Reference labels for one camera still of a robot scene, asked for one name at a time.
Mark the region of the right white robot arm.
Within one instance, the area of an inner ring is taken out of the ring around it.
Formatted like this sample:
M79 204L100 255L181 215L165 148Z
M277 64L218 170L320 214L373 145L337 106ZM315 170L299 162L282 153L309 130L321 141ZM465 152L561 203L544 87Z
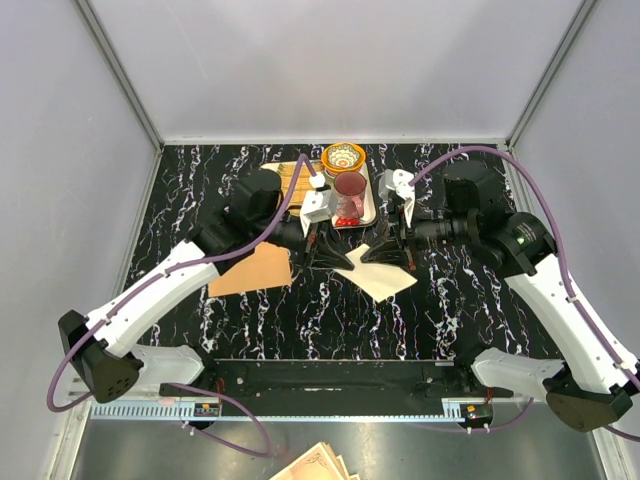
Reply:
M564 424L590 432L608 427L632 407L638 358L624 348L577 290L566 290L554 237L537 217L512 210L499 175L477 161L445 167L445 204L432 218L413 214L413 174L388 170L379 182L388 223L363 263L410 273L436 245L465 246L531 309L560 351L537 360L477 346L456 359L454 384L466 396L486 388L545 402Z

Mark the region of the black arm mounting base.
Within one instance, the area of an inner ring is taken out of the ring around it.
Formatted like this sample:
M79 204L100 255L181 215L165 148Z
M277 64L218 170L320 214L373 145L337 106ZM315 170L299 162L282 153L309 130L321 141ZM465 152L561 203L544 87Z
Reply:
M232 360L207 365L191 385L231 397L271 392L394 391L428 398L487 397L487 388L452 361Z

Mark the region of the brown paper envelope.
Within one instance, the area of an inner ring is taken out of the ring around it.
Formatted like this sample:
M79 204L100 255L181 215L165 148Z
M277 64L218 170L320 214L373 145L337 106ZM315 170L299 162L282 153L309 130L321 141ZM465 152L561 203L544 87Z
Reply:
M289 251L263 242L254 253L208 285L210 298L290 286Z

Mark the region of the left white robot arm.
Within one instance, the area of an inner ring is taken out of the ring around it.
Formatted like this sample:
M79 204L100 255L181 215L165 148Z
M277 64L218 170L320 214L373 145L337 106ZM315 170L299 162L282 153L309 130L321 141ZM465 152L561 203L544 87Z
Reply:
M195 350L142 349L140 337L201 287L222 277L264 243L288 250L293 263L308 269L351 271L347 246L332 218L336 199L320 172L312 172L297 216L288 208L293 192L277 172L254 169L230 196L218 197L207 216L168 256L107 304L81 314L64 314L58 328L65 352L99 403L112 402L135 385L181 383L196 396L215 386L216 372Z

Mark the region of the ornate bordered letter paper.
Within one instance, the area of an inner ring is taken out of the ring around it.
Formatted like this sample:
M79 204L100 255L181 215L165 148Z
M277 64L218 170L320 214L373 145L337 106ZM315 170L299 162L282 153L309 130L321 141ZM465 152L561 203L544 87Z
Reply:
M375 302L386 300L410 288L418 282L400 267L380 263L363 263L361 257L369 250L362 244L347 254L353 263L353 270L335 269L335 272L351 281Z

